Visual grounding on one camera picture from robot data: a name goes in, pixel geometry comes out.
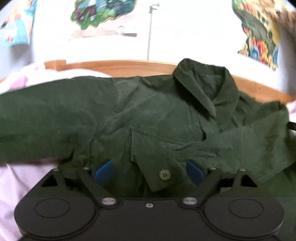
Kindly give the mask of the pink bed sheet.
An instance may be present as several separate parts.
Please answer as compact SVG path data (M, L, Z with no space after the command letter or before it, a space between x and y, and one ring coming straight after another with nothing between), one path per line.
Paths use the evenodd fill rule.
M79 76L109 77L87 69L51 70L44 64L30 64L1 79L1 94L45 82ZM22 235L14 219L18 202L51 169L57 166L53 159L26 164L1 164L1 240L19 240Z

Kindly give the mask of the anime girl green poster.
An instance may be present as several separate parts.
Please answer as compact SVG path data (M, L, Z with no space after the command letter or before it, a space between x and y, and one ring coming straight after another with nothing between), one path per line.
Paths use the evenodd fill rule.
M96 28L108 20L128 15L136 4L137 1L134 0L75 1L70 20L77 23L81 30L86 30L90 26Z

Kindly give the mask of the dark green corduroy shirt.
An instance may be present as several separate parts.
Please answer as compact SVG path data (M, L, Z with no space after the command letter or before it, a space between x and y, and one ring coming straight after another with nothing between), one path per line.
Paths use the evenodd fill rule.
M294 186L295 136L287 108L240 92L226 68L182 60L170 75L92 76L1 95L1 161L60 160L60 170L113 162L120 196L184 195L186 161L248 169L275 195Z

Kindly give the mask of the wooden bed frame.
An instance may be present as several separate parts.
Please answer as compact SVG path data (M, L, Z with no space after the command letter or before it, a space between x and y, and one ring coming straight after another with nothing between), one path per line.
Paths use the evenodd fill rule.
M81 63L66 63L65 60L45 62L47 69L63 71L69 69L89 69L112 77L155 76L172 74L175 64L139 61L139 60L107 60ZM295 100L295 95L289 95L254 81L233 75L233 79L241 92L255 98L258 102L278 100L287 104Z

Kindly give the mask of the orange blue anime poster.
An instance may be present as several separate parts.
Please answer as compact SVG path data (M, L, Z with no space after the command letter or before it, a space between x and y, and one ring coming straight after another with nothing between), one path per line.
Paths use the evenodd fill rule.
M29 45L37 1L16 1L13 10L1 25L1 45Z

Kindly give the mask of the colourful floral dragon poster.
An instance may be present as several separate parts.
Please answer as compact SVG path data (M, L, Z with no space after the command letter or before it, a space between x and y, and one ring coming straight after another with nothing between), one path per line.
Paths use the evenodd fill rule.
M246 40L238 54L269 68L278 68L282 25L295 37L295 6L289 1L232 1L234 14L241 20Z

